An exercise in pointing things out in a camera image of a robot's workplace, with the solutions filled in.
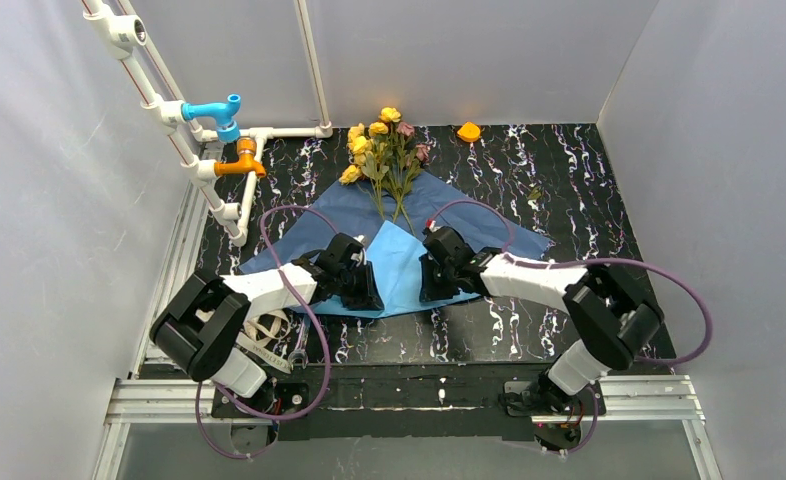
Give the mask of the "blue wrapping paper sheet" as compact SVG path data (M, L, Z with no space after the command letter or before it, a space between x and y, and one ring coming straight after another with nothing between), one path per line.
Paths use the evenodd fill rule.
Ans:
M478 298L477 294L459 293L448 300L421 302L421 266L419 257L426 253L422 246L424 227L430 216L442 206L454 200L471 198L460 190L438 179L422 173L413 183L413 190L406 195L403 206L409 214L412 234L406 220L401 216L396 222L384 220L367 193L355 185L335 182L313 204L338 228L350 236L364 235L369 241L368 260L372 262L374 275L384 310L346 309L339 298L333 297L312 305L317 315L345 315L362 318L384 318L440 308L453 303ZM437 220L457 230L464 240L476 251L483 247L501 247L508 239L508 232L494 214L471 204L458 204L442 212ZM509 251L515 255L540 259L551 247L552 242L534 231L509 220L514 241ZM273 243L279 258L287 263L301 254L326 247L333 236L332 229L313 214L304 212L283 236ZM243 274L275 268L272 255L266 248L247 260L239 269Z

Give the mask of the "brown pink fake flower bunch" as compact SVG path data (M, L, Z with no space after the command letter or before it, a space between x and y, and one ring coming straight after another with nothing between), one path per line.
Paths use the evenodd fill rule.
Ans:
M402 216L411 233L414 233L415 229L404 200L412 192L413 182L429 162L430 153L430 146L417 141L415 134L414 126L400 121L395 124L395 129L390 136L393 145L390 171L392 191L390 195L396 202L393 219Z

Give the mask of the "yellow fake flower bunch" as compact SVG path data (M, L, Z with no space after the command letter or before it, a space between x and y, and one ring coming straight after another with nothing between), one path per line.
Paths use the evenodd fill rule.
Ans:
M374 204L377 213L384 218L383 197L389 180L392 156L397 141L397 128L402 114L396 107L383 107L377 119L365 125L357 123L347 130L349 165L338 178L340 185L357 185Z

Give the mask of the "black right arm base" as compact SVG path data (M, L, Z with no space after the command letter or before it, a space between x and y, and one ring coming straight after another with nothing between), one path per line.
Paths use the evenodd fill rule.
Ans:
M600 416L606 412L598 382L578 393L566 394L545 374L532 382L506 382L498 403L508 416L533 422L535 441L542 452L563 457L591 440Z

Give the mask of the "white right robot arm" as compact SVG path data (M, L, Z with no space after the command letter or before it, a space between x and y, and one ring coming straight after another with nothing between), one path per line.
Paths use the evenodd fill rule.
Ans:
M455 229L428 227L420 258L424 301L458 293L515 298L566 313L579 336L520 393L523 403L566 402L612 371L632 366L664 315L634 278L615 264L560 268L484 247L475 251Z

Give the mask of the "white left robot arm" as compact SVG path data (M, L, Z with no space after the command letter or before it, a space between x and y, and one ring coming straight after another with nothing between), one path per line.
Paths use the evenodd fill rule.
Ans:
M344 233L280 268L231 277L196 271L157 316L149 337L192 380L212 380L250 398L266 375L237 346L245 321L331 297L349 310L384 307L362 243Z

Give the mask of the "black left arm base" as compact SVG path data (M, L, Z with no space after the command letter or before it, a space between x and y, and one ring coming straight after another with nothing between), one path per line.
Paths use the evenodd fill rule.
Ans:
M306 383L270 379L251 398L239 395L236 398L248 408L271 415L288 415L304 409L312 394ZM253 417L238 410L218 391L214 394L211 416L229 423L229 439L237 453L256 453L278 440L279 422Z

